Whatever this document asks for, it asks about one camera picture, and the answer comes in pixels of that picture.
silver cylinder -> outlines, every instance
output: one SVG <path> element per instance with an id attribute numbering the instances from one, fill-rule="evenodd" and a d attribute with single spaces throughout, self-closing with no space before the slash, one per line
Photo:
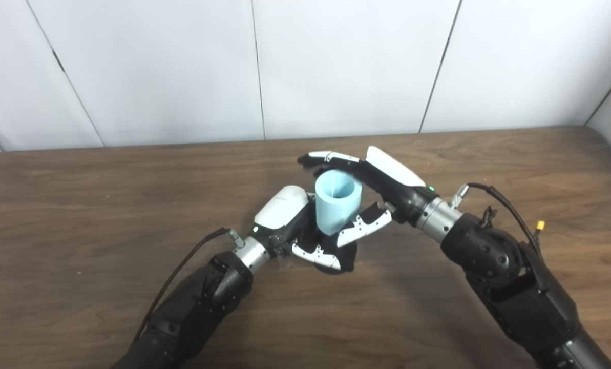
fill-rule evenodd
<path id="1" fill-rule="evenodd" d="M 424 208 L 417 221 L 417 228 L 441 243 L 461 216 L 461 212 L 449 206 L 443 199 L 436 198 Z"/>
<path id="2" fill-rule="evenodd" d="M 268 251 L 262 246 L 262 243 L 259 243 L 251 236 L 246 237 L 244 245 L 233 250 L 233 252 L 253 274 L 271 258 Z"/>

cable connector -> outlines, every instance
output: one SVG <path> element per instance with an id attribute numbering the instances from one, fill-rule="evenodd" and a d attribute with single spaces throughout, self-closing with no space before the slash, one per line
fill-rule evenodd
<path id="1" fill-rule="evenodd" d="M 242 240 L 242 238 L 239 236 L 239 234 L 237 232 L 235 232 L 234 229 L 231 229 L 228 232 L 228 236 L 230 236 L 230 238 L 233 240 L 235 245 L 237 245 L 238 249 L 244 247 L 244 245 L 245 245 L 244 240 Z"/>
<path id="2" fill-rule="evenodd" d="M 538 220 L 535 225 L 535 231 L 533 232 L 533 240 L 535 240 L 535 247 L 540 249 L 540 233 L 544 231 L 544 220 Z"/>
<path id="3" fill-rule="evenodd" d="M 449 205 L 452 209 L 457 209 L 460 206 L 460 203 L 465 198 L 465 195 L 467 195 L 467 191 L 469 191 L 469 186 L 467 186 L 466 184 L 460 186 L 458 191 L 455 192 L 455 195 L 453 195 L 453 197 L 451 198 L 451 203 Z"/>
<path id="4" fill-rule="evenodd" d="M 479 223 L 481 228 L 493 228 L 494 226 L 492 225 L 492 219 L 497 216 L 497 212 L 498 211 L 493 209 L 492 206 L 488 206 L 488 208 L 485 209 L 485 212 L 483 212 L 483 219 Z"/>

black robot arm segment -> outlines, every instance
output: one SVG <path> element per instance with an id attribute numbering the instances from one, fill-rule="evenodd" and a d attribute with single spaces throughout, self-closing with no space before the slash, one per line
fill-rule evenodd
<path id="1" fill-rule="evenodd" d="M 171 274 L 151 304 L 132 346 L 112 368 L 176 369 L 197 355 L 223 318 L 249 294 L 254 273 L 272 257 L 289 252 L 313 213 L 308 194 L 300 187 L 286 186 L 256 215 L 244 240 L 228 229 L 206 236 Z M 154 309 L 177 271 L 200 245 L 226 231 L 230 231 L 237 247 L 215 255 L 188 275 Z"/>
<path id="2" fill-rule="evenodd" d="M 180 282 L 112 369 L 180 367 L 202 350 L 252 285 L 253 273 L 233 252 L 217 254 Z"/>
<path id="3" fill-rule="evenodd" d="M 405 168 L 400 163 L 394 166 L 385 159 L 375 161 L 379 164 L 374 166 L 369 152 L 367 161 L 348 158 L 335 152 L 313 152 L 300 157 L 299 163 L 305 168 L 320 165 L 322 170 L 348 171 L 377 191 L 386 205 L 394 205 L 395 220 L 408 222 L 438 241 L 443 253 L 462 267 L 467 282 L 502 331 L 542 369 L 611 369 L 611 361 L 582 327 L 576 304 L 542 260 L 539 240 L 494 187 L 465 184 L 446 203 L 423 181 L 406 186 L 399 180 Z M 491 208 L 482 219 L 458 211 L 469 187 L 483 189 L 499 200 L 520 224 L 528 243 L 493 228 L 495 212 Z"/>

black cable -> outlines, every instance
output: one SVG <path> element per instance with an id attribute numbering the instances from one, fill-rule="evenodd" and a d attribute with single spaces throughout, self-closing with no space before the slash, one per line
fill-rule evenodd
<path id="1" fill-rule="evenodd" d="M 542 251 L 540 250 L 539 243 L 537 241 L 535 241 L 535 237 L 533 237 L 533 233 L 531 233 L 531 230 L 528 228 L 528 225 L 526 225 L 526 223 L 521 218 L 521 215 L 519 215 L 517 210 L 514 208 L 514 206 L 512 206 L 510 201 L 505 196 L 503 196 L 493 186 L 487 186 L 487 185 L 482 184 L 482 183 L 471 182 L 471 183 L 467 183 L 467 186 L 474 187 L 476 189 L 481 189 L 481 190 L 487 192 L 488 195 L 490 195 L 493 198 L 497 199 L 497 201 L 499 203 L 501 203 L 501 205 L 503 205 L 509 212 L 511 212 L 512 216 L 514 217 L 514 219 L 519 224 L 519 227 L 521 227 L 521 230 L 526 235 L 526 238 L 528 238 L 528 242 L 532 246 L 533 250 L 535 250 L 537 255 L 539 255 L 540 259 L 542 259 Z"/>
<path id="2" fill-rule="evenodd" d="M 155 300 L 153 300 L 153 303 L 151 304 L 151 307 L 148 308 L 148 312 L 146 312 L 146 315 L 144 315 L 144 318 L 141 321 L 141 325 L 139 326 L 139 329 L 137 330 L 137 333 L 135 334 L 135 337 L 132 339 L 132 343 L 137 342 L 137 339 L 139 339 L 139 337 L 141 337 L 141 334 L 143 333 L 144 327 L 146 327 L 146 324 L 148 324 L 148 320 L 151 318 L 151 315 L 155 311 L 155 307 L 160 302 L 160 299 L 162 298 L 162 295 L 164 295 L 164 292 L 166 292 L 166 289 L 169 288 L 169 285 L 174 280 L 174 278 L 176 278 L 176 275 L 178 274 L 180 269 L 182 269 L 182 267 L 186 264 L 186 262 L 188 262 L 189 259 L 191 259 L 191 257 L 194 256 L 194 254 L 198 251 L 198 249 L 200 249 L 201 246 L 205 245 L 205 243 L 207 243 L 208 241 L 212 240 L 213 238 L 217 238 L 218 236 L 221 236 L 221 234 L 226 234 L 228 232 L 230 232 L 230 228 L 220 228 L 220 229 L 217 229 L 216 231 L 214 231 L 213 233 L 208 234 L 207 236 L 205 236 L 205 238 L 200 240 L 200 242 L 197 243 L 194 246 L 193 249 L 191 249 L 189 254 L 187 254 L 184 257 L 183 261 L 181 261 L 180 264 L 178 264 L 178 266 L 174 269 L 174 271 L 171 273 L 169 278 L 166 280 L 166 282 L 164 283 L 164 285 L 160 289 L 160 292 L 158 292 L 157 296 L 155 297 Z"/>

wall seam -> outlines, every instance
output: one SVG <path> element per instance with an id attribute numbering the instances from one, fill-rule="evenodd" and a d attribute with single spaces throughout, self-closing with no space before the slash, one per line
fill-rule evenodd
<path id="1" fill-rule="evenodd" d="M 596 106 L 596 108 L 594 108 L 594 112 L 592 114 L 590 114 L 590 116 L 588 117 L 588 119 L 585 121 L 585 123 L 583 124 L 584 127 L 587 127 L 588 124 L 590 123 L 590 120 L 594 117 L 594 115 L 596 115 L 596 112 L 599 111 L 599 109 L 601 108 L 601 106 L 603 105 L 603 103 L 605 103 L 605 101 L 608 99 L 608 96 L 610 96 L 611 94 L 611 87 L 610 90 L 608 90 L 607 93 L 605 93 L 605 96 L 603 97 L 603 99 L 601 100 L 601 102 L 599 102 L 599 104 Z"/>
<path id="2" fill-rule="evenodd" d="M 66 77 L 66 80 L 69 82 L 69 86 L 71 86 L 71 89 L 73 90 L 73 93 L 75 94 L 75 97 L 78 99 L 78 102 L 80 103 L 80 106 L 82 107 L 82 111 L 85 112 L 85 115 L 87 115 L 87 119 L 89 119 L 89 123 L 92 124 L 92 128 L 94 128 L 94 132 L 96 136 L 98 136 L 98 139 L 100 140 L 102 147 L 106 147 L 106 145 L 104 144 L 104 141 L 102 140 L 102 136 L 100 135 L 100 132 L 98 131 L 98 128 L 96 128 L 96 125 L 94 124 L 94 120 L 89 115 L 89 112 L 87 111 L 87 108 L 85 107 L 85 104 L 82 102 L 82 98 L 80 98 L 78 91 L 75 89 L 75 86 L 73 86 L 73 82 L 71 81 L 71 78 L 69 77 L 68 73 L 66 73 L 66 70 L 62 66 L 61 61 L 59 61 L 59 56 L 57 56 L 57 52 L 55 52 L 55 48 L 53 48 L 53 45 L 51 44 L 50 39 L 48 38 L 48 35 L 46 35 L 46 31 L 44 30 L 43 27 L 41 27 L 41 23 L 39 23 L 39 18 L 36 17 L 36 13 L 34 12 L 34 9 L 32 9 L 32 5 L 30 5 L 29 0 L 25 0 L 25 3 L 27 4 L 28 9 L 30 9 L 32 16 L 34 17 L 34 21 L 36 22 L 37 26 L 39 26 L 41 33 L 44 35 L 44 38 L 46 39 L 48 47 L 50 47 L 50 50 L 52 51 L 53 55 L 55 56 L 55 59 L 57 60 L 60 66 L 60 69 L 62 70 L 62 72 L 64 73 L 64 76 Z"/>
<path id="3" fill-rule="evenodd" d="M 264 122 L 264 101 L 262 100 L 262 81 L 260 79 L 260 56 L 258 53 L 258 33 L 256 32 L 256 8 L 254 0 L 251 0 L 251 16 L 253 17 L 253 38 L 256 42 L 256 65 L 258 66 L 258 88 L 260 92 L 260 113 L 262 114 L 262 136 L 266 140 L 266 129 Z"/>
<path id="4" fill-rule="evenodd" d="M 451 42 L 451 35 L 453 35 L 453 29 L 455 28 L 455 21 L 458 20 L 458 14 L 460 14 L 461 6 L 462 6 L 462 0 L 458 2 L 458 7 L 455 9 L 455 15 L 453 16 L 453 22 L 451 23 L 451 29 L 449 30 L 449 35 L 446 38 L 446 45 L 444 45 L 444 51 L 441 52 L 441 58 L 439 59 L 439 66 L 437 67 L 437 73 L 435 73 L 435 79 L 432 82 L 429 99 L 426 102 L 426 108 L 424 109 L 424 115 L 422 116 L 422 123 L 419 124 L 419 130 L 417 133 L 421 133 L 422 128 L 424 127 L 424 121 L 426 120 L 426 115 L 428 114 L 428 109 L 430 107 L 430 101 L 432 100 L 432 94 L 435 92 L 435 86 L 437 86 L 437 79 L 439 78 L 439 72 L 441 71 L 441 66 L 444 63 L 444 58 L 446 57 L 446 51 L 449 48 L 449 43 Z"/>

